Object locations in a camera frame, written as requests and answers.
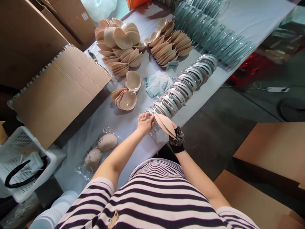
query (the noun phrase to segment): power strip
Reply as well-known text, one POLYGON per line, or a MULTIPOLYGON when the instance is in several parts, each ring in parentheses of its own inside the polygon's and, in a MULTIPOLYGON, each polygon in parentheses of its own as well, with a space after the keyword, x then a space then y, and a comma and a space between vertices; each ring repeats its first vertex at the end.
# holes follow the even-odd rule
POLYGON ((288 92, 289 88, 287 87, 268 87, 266 88, 268 92, 288 92))

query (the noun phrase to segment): mesh glove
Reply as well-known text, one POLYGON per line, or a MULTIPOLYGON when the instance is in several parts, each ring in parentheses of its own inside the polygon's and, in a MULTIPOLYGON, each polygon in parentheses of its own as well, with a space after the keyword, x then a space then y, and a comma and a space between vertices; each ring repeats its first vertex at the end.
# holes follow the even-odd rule
POLYGON ((169 145, 174 153, 180 153, 184 151, 183 142, 184 142, 184 134, 180 127, 175 129, 177 140, 173 139, 171 136, 169 137, 169 145))

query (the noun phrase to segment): black and white striped shirt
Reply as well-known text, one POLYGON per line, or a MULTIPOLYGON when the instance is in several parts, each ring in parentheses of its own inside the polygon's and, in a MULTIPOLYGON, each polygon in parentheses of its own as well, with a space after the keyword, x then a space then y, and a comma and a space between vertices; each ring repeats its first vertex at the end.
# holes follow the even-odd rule
POLYGON ((214 210, 178 164, 152 158, 135 168, 116 192, 106 178, 90 181, 56 229, 199 227, 258 228, 232 207, 214 210))

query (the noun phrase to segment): cardboard box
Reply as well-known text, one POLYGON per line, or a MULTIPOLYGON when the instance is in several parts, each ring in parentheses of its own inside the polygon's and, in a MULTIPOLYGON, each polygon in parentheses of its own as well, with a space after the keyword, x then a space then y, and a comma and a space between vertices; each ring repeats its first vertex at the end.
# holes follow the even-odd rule
POLYGON ((66 49, 13 103, 47 149, 112 79, 76 47, 66 49))
POLYGON ((29 1, 0 8, 0 84, 22 89, 68 42, 29 1))
POLYGON ((258 123, 234 154, 305 185, 305 122, 258 123))
POLYGON ((56 14, 81 45, 95 40, 96 27, 80 0, 42 0, 42 2, 56 14))
POLYGON ((215 185, 229 204, 249 216, 260 229, 304 229, 295 211, 224 170, 215 185))
POLYGON ((55 16, 37 0, 29 0, 41 13, 48 19, 49 22, 75 47, 80 48, 80 44, 76 39, 68 32, 68 30, 55 18, 55 16))

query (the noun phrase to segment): table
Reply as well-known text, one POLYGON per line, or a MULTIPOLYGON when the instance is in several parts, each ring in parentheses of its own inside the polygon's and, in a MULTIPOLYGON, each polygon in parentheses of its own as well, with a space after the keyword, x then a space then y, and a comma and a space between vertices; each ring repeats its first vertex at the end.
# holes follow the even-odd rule
MULTIPOLYGON (((260 44, 295 6, 296 3, 287 0, 230 0, 228 10, 219 20, 237 33, 260 44)), ((125 23, 135 23, 143 41, 151 35, 159 19, 163 17, 171 19, 170 10, 159 3, 153 2, 131 11, 122 20, 125 23)), ((96 44, 94 43, 89 49, 95 53, 99 64, 104 66, 101 60, 102 55, 98 53, 99 48, 96 44)), ((178 74, 185 67, 190 66, 191 62, 198 56, 200 54, 196 50, 192 50, 184 60, 180 61, 176 73, 178 74)), ((194 92, 186 106, 173 117, 172 121, 179 126, 183 126, 236 69, 237 67, 230 71, 225 71, 218 67, 208 81, 201 86, 200 90, 194 92)), ((141 65, 132 70, 137 71, 143 78, 153 75, 162 69, 157 65, 152 55, 145 51, 141 65)), ((124 85, 125 77, 114 76, 103 90, 112 92, 124 87, 124 85)), ((87 150, 94 144, 97 137, 103 132, 103 128, 110 128, 118 137, 118 144, 120 144, 136 129, 139 114, 145 112, 146 108, 152 105, 153 102, 154 100, 146 93, 144 86, 138 91, 135 108, 129 112, 119 110, 112 103, 111 98, 108 97, 63 147, 67 157, 55 172, 55 177, 63 191, 74 190, 80 193, 86 186, 87 181, 75 172, 75 168, 82 161, 87 150)), ((127 182, 130 173, 137 165, 151 158, 167 141, 168 137, 163 131, 157 132, 153 137, 145 136, 123 169, 119 178, 118 188, 127 182)))

